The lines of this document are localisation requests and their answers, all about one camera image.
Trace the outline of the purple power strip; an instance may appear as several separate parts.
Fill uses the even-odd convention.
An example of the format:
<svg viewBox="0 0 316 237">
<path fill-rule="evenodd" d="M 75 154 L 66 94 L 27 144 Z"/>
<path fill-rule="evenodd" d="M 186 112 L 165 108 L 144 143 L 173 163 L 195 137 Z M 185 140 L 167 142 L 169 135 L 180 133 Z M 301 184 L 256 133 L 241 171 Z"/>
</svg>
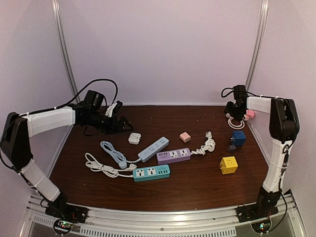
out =
<svg viewBox="0 0 316 237">
<path fill-rule="evenodd" d="M 188 148 L 157 153 L 158 165 L 187 161 L 191 159 L 191 152 Z"/>
</svg>

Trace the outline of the yellow cube socket adapter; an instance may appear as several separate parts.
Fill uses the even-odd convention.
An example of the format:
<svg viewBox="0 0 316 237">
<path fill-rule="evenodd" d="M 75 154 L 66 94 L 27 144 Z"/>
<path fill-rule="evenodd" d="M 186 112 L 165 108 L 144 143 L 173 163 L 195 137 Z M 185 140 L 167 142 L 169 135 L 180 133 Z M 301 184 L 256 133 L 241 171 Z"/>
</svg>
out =
<svg viewBox="0 0 316 237">
<path fill-rule="evenodd" d="M 220 161 L 219 168 L 223 175 L 235 173 L 238 168 L 235 156 L 223 157 Z"/>
</svg>

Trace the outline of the left aluminium frame post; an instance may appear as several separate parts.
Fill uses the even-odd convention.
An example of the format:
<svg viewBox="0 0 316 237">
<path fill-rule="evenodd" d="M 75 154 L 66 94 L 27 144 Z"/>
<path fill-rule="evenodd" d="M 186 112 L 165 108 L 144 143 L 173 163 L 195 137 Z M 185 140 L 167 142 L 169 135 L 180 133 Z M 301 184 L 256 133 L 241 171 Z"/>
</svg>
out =
<svg viewBox="0 0 316 237">
<path fill-rule="evenodd" d="M 60 3 L 58 0 L 52 0 L 51 2 L 52 2 L 52 10 L 53 10 L 54 20 L 55 20 L 55 25 L 56 25 L 58 41 L 59 41 L 59 45 L 61 49 L 62 60 L 64 63 L 64 67 L 65 67 L 65 71 L 66 71 L 66 75 L 68 78 L 71 92 L 73 96 L 75 96 L 78 93 L 78 89 L 75 83 L 74 74 L 73 74 L 73 70 L 72 70 L 72 66 L 71 66 L 71 62 L 70 62 L 70 58 L 68 54 L 67 43 L 66 43 L 63 23 L 62 23 L 62 15 L 60 11 Z"/>
</svg>

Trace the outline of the pink small adapter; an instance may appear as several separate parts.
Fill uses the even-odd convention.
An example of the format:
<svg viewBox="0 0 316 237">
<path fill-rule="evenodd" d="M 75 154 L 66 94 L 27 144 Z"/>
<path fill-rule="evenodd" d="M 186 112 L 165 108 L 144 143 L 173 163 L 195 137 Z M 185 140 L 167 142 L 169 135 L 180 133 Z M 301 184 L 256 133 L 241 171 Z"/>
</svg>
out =
<svg viewBox="0 0 316 237">
<path fill-rule="evenodd" d="M 179 138 L 184 142 L 184 143 L 187 143 L 187 142 L 190 142 L 191 140 L 191 136 L 190 134 L 188 134 L 187 132 L 183 132 L 179 135 Z"/>
</svg>

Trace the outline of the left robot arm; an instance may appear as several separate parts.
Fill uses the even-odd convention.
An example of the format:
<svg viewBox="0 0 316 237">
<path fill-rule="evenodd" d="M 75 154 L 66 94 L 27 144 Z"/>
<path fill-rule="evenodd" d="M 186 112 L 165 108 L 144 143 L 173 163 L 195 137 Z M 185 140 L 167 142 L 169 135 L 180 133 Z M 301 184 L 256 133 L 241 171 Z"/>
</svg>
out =
<svg viewBox="0 0 316 237">
<path fill-rule="evenodd" d="M 32 153 L 33 141 L 47 138 L 55 130 L 73 126 L 90 126 L 104 134 L 117 134 L 133 131 L 134 127 L 125 116 L 117 117 L 122 107 L 121 101 L 113 102 L 104 112 L 100 107 L 105 96 L 89 90 L 85 98 L 77 104 L 67 103 L 59 107 L 7 116 L 0 148 L 10 160 L 17 174 L 48 202 L 49 208 L 60 219 L 67 219 L 73 206 L 67 197 L 42 171 Z"/>
</svg>

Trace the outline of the blue cube socket adapter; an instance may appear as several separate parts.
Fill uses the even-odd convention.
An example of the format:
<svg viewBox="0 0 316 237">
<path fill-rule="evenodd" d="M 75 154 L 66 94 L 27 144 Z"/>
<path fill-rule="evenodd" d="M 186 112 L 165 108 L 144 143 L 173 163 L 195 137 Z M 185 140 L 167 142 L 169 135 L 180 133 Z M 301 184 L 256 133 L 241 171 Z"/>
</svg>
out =
<svg viewBox="0 0 316 237">
<path fill-rule="evenodd" d="M 236 147 L 243 146 L 245 141 L 246 141 L 245 133 L 243 131 L 241 131 L 241 130 L 234 131 L 232 133 L 230 141 L 231 141 L 231 144 L 235 145 Z"/>
</svg>

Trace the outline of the teal power strip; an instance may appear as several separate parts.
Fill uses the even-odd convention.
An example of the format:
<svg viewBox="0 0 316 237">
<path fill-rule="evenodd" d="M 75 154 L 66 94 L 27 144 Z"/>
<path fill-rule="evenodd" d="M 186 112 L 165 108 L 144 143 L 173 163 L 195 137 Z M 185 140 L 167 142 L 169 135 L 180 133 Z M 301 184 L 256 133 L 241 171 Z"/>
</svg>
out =
<svg viewBox="0 0 316 237">
<path fill-rule="evenodd" d="M 133 170 L 133 179 L 135 182 L 159 180 L 169 178 L 170 173 L 168 164 L 137 168 Z"/>
</svg>

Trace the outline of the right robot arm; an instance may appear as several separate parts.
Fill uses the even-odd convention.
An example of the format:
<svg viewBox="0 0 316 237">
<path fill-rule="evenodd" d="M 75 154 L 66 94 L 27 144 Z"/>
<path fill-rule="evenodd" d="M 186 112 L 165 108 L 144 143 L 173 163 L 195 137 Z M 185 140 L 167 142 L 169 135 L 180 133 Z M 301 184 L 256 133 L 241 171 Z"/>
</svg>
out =
<svg viewBox="0 0 316 237">
<path fill-rule="evenodd" d="M 247 110 L 262 112 L 270 115 L 269 132 L 272 138 L 272 154 L 267 176 L 260 187 L 253 214 L 258 218 L 265 217 L 277 204 L 282 194 L 282 185 L 288 167 L 291 148 L 300 130 L 295 102 L 292 99 L 255 95 L 248 92 L 245 85 L 226 87 L 234 102 L 226 104 L 224 113 L 238 121 L 243 121 Z"/>
</svg>

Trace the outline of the dark grey small adapter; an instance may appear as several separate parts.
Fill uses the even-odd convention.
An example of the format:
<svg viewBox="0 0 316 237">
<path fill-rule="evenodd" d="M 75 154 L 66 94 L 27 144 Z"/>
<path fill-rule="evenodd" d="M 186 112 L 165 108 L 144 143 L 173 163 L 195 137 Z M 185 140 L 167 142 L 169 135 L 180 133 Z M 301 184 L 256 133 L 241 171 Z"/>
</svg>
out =
<svg viewBox="0 0 316 237">
<path fill-rule="evenodd" d="M 228 151 L 229 153 L 235 152 L 236 149 L 237 149 L 237 147 L 236 147 L 235 145 L 233 145 L 233 144 L 231 144 L 231 145 L 229 145 L 229 146 L 227 147 L 227 151 Z"/>
</svg>

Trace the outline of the white round travel adapter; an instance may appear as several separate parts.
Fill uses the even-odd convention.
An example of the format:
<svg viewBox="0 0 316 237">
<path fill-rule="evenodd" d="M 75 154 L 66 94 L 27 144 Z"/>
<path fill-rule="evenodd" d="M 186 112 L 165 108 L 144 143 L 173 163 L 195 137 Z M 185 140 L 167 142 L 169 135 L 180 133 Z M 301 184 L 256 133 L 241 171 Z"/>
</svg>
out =
<svg viewBox="0 0 316 237">
<path fill-rule="evenodd" d="M 141 140 L 141 134 L 132 132 L 128 138 L 129 144 L 138 145 Z"/>
</svg>

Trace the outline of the front aluminium rail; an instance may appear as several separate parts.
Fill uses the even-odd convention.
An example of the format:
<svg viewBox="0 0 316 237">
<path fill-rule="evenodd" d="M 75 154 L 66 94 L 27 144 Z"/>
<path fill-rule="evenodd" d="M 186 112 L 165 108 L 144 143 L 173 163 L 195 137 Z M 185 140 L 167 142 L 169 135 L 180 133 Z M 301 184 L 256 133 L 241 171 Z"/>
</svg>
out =
<svg viewBox="0 0 316 237">
<path fill-rule="evenodd" d="M 293 195 L 270 218 L 240 222 L 235 206 L 173 212 L 120 211 L 91 207 L 85 223 L 75 223 L 69 237 L 260 237 L 260 223 L 271 221 L 269 237 L 305 237 Z"/>
</svg>

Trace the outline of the aluminium frame post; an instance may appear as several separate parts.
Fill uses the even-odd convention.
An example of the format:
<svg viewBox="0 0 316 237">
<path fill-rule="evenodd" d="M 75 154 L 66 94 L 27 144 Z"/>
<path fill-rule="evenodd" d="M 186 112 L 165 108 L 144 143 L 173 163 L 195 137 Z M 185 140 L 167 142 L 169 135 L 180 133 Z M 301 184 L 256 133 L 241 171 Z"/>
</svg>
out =
<svg viewBox="0 0 316 237">
<path fill-rule="evenodd" d="M 62 60 L 64 63 L 64 67 L 65 67 L 65 71 L 66 71 L 66 75 L 68 78 L 71 92 L 73 96 L 75 96 L 78 93 L 78 89 L 75 83 L 74 74 L 73 74 L 73 70 L 72 70 L 72 66 L 71 66 L 71 62 L 70 62 L 70 58 L 68 54 L 67 43 L 66 43 L 63 23 L 62 23 L 62 15 L 60 11 L 60 3 L 58 0 L 52 0 L 51 2 L 52 2 L 52 10 L 53 10 L 54 20 L 55 20 L 55 25 L 56 25 L 58 41 L 59 41 L 59 45 L 61 49 Z"/>
<path fill-rule="evenodd" d="M 247 79 L 245 83 L 245 87 L 247 90 L 250 89 L 251 84 L 254 79 L 255 72 L 256 72 L 256 67 L 259 61 L 260 51 L 261 51 L 261 47 L 262 47 L 264 36 L 265 36 L 268 15 L 269 15 L 269 0 L 262 0 L 260 12 L 259 12 L 259 21 L 258 21 L 255 44 L 254 44 L 253 53 L 252 53 L 250 66 L 249 66 L 249 70 L 247 74 Z"/>
</svg>

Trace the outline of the right aluminium frame post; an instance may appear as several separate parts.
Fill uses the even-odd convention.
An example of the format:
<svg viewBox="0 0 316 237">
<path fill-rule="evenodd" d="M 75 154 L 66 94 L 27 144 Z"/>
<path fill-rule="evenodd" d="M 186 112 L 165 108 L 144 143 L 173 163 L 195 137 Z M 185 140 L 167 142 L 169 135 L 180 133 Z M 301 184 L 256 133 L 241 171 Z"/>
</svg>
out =
<svg viewBox="0 0 316 237">
<path fill-rule="evenodd" d="M 251 84 L 254 79 L 255 72 L 256 72 L 256 67 L 259 61 L 260 51 L 261 51 L 261 47 L 262 47 L 264 36 L 265 36 L 268 15 L 269 15 L 269 0 L 262 0 L 260 12 L 259 12 L 259 21 L 258 21 L 255 44 L 254 44 L 253 53 L 252 53 L 250 66 L 249 66 L 249 70 L 247 74 L 247 79 L 245 83 L 245 87 L 247 90 L 250 89 Z"/>
</svg>

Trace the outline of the light blue power strip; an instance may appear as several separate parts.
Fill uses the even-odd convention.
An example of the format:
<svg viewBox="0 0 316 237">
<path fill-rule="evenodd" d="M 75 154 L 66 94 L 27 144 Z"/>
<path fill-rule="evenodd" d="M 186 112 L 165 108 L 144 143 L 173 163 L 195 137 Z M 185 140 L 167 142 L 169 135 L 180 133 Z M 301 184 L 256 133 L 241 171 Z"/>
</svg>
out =
<svg viewBox="0 0 316 237">
<path fill-rule="evenodd" d="M 166 137 L 161 137 L 150 146 L 145 148 L 138 154 L 138 158 L 141 162 L 146 162 L 152 158 L 156 153 L 162 151 L 166 146 L 168 146 L 169 140 Z"/>
</svg>

